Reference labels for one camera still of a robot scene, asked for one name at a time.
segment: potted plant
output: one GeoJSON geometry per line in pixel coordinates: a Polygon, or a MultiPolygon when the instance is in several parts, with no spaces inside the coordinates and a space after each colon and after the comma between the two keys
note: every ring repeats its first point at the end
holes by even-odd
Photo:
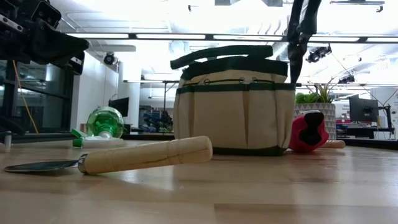
{"type": "Polygon", "coordinates": [[[336,139],[336,106],[331,103],[333,96],[330,93],[335,86],[331,79],[326,84],[314,83],[316,91],[310,90],[309,94],[297,93],[295,99],[294,118],[303,114],[304,111],[318,110],[325,116],[325,128],[329,133],[329,139],[336,139]]]}

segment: garden tool bag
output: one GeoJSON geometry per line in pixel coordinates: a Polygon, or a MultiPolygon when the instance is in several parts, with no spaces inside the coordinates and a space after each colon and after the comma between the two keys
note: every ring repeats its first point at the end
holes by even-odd
{"type": "Polygon", "coordinates": [[[176,139],[208,136],[218,154],[279,156],[287,149],[295,84],[287,63],[267,60],[268,45],[199,50],[174,61],[187,66],[174,103],[176,139]],[[196,62],[207,58],[206,62],[196,62]]]}

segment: green bag handle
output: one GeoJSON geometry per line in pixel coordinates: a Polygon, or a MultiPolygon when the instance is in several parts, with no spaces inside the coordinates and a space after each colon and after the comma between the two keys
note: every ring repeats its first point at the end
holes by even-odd
{"type": "Polygon", "coordinates": [[[178,69],[202,58],[210,58],[227,55],[249,55],[250,57],[267,58],[273,55],[270,45],[232,45],[226,47],[215,47],[210,49],[198,50],[178,59],[170,61],[172,69],[178,69]]]}

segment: metal trowel blade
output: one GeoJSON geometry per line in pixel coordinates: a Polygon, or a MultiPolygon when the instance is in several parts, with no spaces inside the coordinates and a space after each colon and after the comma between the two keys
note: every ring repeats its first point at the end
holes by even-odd
{"type": "Polygon", "coordinates": [[[51,162],[34,162],[30,164],[22,164],[16,166],[7,166],[4,168],[6,172],[46,172],[55,170],[64,170],[71,167],[77,167],[78,161],[51,161],[51,162]]]}

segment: yellow cable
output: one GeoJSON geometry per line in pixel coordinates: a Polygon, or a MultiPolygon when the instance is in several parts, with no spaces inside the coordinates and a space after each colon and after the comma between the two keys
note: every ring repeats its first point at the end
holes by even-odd
{"type": "Polygon", "coordinates": [[[12,63],[14,64],[15,77],[17,78],[19,89],[21,90],[21,96],[22,96],[22,99],[24,100],[24,104],[25,104],[25,108],[26,108],[27,114],[29,115],[30,121],[32,122],[33,127],[35,128],[36,133],[38,134],[39,131],[38,131],[37,128],[36,128],[36,124],[35,124],[35,121],[34,121],[33,118],[32,118],[32,115],[30,115],[30,111],[29,111],[29,108],[27,107],[27,103],[26,103],[26,100],[25,100],[24,93],[22,92],[21,82],[19,81],[19,75],[18,75],[17,65],[15,64],[15,61],[14,61],[14,60],[12,61],[12,63]]]}

